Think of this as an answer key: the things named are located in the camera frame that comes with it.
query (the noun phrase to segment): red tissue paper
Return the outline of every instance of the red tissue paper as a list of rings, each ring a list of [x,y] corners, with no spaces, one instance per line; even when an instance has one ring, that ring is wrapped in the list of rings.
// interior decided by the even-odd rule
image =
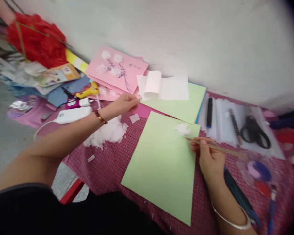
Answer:
[[[55,24],[49,24],[37,14],[30,16],[16,13],[15,21],[8,28],[7,41],[22,54],[21,39],[16,22],[50,36],[48,37],[19,24],[28,60],[37,61],[48,69],[68,63],[65,55],[66,47],[62,43],[65,42],[65,36]]]

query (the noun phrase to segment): gray floor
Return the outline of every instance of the gray floor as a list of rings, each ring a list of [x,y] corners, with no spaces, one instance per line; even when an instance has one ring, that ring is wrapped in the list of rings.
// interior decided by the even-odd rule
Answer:
[[[32,127],[19,124],[7,117],[9,105],[16,100],[7,88],[0,82],[0,172],[33,142],[35,132]],[[52,185],[54,194],[61,199],[76,179],[77,175],[61,163]],[[74,201],[84,200],[87,194],[88,187],[84,185]]]

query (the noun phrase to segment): green cardstock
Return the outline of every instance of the green cardstock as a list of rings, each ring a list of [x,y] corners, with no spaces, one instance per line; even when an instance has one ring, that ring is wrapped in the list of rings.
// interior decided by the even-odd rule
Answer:
[[[194,124],[206,90],[206,87],[188,83],[189,100],[141,100],[140,102],[184,122]]]
[[[175,130],[181,123],[150,112],[121,184],[190,226],[196,157]],[[199,125],[188,127],[198,136]]]

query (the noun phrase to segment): marker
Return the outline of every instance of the marker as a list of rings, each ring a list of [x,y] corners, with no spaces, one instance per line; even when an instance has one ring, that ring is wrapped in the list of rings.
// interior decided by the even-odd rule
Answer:
[[[239,129],[237,127],[237,123],[236,123],[236,120],[235,120],[233,109],[229,109],[229,112],[230,112],[232,124],[233,124],[233,127],[234,127],[235,135],[236,135],[237,140],[238,140],[238,144],[239,145],[242,145],[243,144],[243,140],[242,140],[241,134],[239,132]]]
[[[212,97],[208,100],[208,111],[207,111],[207,128],[211,128],[212,121]]]

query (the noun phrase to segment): yellow glue gun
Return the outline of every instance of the yellow glue gun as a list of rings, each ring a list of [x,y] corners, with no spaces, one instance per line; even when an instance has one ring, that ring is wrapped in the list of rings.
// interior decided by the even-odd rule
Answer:
[[[91,83],[91,87],[88,88],[86,91],[83,91],[81,93],[76,93],[76,97],[82,99],[85,98],[86,96],[90,95],[98,95],[99,94],[99,89],[98,89],[98,84],[94,81]]]

